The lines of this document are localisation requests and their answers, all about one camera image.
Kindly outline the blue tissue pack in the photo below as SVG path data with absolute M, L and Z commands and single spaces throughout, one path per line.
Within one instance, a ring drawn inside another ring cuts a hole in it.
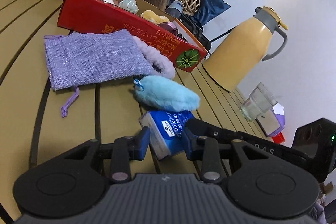
M 182 132 L 186 122 L 194 118 L 190 111 L 147 111 L 139 119 L 142 127 L 150 129 L 150 146 L 158 160 L 183 152 Z

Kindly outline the pink satin scrunchie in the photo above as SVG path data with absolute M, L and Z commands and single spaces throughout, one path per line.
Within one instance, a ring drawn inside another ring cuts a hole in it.
M 176 25 L 172 22 L 162 22 L 159 24 L 159 26 L 165 30 L 167 30 L 168 32 L 172 33 L 173 35 L 177 36 L 179 33 L 178 28 L 176 27 Z

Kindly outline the pale green soft toy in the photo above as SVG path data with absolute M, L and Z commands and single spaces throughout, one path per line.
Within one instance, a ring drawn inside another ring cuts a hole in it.
M 132 14 L 137 14 L 139 11 L 136 0 L 122 0 L 119 3 L 119 7 Z

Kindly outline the red small container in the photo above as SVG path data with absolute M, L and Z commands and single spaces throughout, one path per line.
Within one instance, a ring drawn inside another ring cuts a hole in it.
M 273 142 L 276 143 L 276 144 L 282 144 L 282 143 L 285 142 L 285 137 L 282 134 L 282 132 L 278 133 L 275 136 L 272 136 L 271 138 L 272 138 Z

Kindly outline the purple white tissue box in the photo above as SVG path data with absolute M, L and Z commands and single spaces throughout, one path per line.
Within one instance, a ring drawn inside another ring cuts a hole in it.
M 274 137 L 282 132 L 285 127 L 284 106 L 277 103 L 256 120 L 267 137 Z

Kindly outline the light blue plush toy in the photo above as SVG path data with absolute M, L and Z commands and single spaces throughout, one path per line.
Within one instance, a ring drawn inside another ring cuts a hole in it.
M 194 111 L 201 104 L 197 93 L 162 76 L 149 75 L 134 79 L 133 83 L 135 99 L 159 110 Z

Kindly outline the clear glass cup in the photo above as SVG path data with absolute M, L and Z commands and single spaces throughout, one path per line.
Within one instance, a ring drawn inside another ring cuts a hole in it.
M 240 111 L 248 121 L 254 121 L 276 104 L 277 100 L 273 94 L 260 82 L 250 93 L 246 101 L 240 106 Z

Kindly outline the purple fluffy headband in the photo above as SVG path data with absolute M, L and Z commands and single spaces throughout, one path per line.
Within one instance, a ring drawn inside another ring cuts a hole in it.
M 139 37 L 133 36 L 133 39 L 145 59 L 152 66 L 153 75 L 162 76 L 171 80 L 175 77 L 174 65 L 166 56 L 162 55 L 156 48 L 147 45 Z

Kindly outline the yellow thermos jug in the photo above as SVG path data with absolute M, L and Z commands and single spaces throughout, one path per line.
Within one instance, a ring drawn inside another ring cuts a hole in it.
M 260 61 L 276 57 L 288 42 L 288 27 L 268 6 L 258 7 L 256 14 L 234 27 L 223 42 L 203 63 L 207 74 L 224 90 L 231 92 Z M 268 48 L 277 32 L 281 46 L 271 54 Z

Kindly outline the black backpack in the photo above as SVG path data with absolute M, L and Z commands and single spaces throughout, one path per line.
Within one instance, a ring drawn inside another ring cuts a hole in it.
M 185 14 L 182 14 L 179 18 L 181 23 L 193 34 L 193 36 L 205 47 L 207 51 L 211 49 L 211 42 L 203 34 L 203 27 L 199 22 L 194 22 L 191 20 L 191 17 Z

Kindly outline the yellow white plush toy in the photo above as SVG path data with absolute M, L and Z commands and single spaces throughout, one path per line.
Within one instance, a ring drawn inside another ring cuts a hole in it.
M 146 10 L 140 15 L 143 19 L 146 19 L 154 24 L 169 23 L 170 20 L 166 16 L 157 15 L 151 10 Z

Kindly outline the clear water bottle blue cap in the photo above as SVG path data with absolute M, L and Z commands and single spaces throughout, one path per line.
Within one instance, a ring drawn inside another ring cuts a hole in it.
M 169 7 L 165 10 L 170 16 L 179 19 L 182 15 L 183 6 L 181 1 L 173 1 Z

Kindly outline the blue fabric bag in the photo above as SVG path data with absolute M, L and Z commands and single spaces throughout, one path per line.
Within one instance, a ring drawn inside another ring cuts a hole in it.
M 200 0 L 199 10 L 190 19 L 199 26 L 204 26 L 231 6 L 223 0 Z

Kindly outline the red orange cardboard box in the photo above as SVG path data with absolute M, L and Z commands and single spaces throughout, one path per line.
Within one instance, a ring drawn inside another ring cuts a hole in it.
M 139 8 L 133 14 L 102 0 L 63 0 L 58 26 L 83 34 L 109 34 L 126 29 L 149 46 L 157 48 L 174 66 L 191 72 L 207 54 L 204 46 L 180 20 L 168 16 L 181 37 L 141 17 L 145 11 L 164 16 L 165 12 L 144 1 L 135 0 Z

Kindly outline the purple woven drawstring pouch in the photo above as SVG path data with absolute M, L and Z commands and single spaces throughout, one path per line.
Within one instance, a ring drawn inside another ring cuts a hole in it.
M 109 34 L 47 35 L 44 41 L 52 89 L 74 88 L 75 91 L 60 109 L 63 118 L 78 98 L 81 86 L 147 76 L 153 71 L 133 36 L 125 29 Z

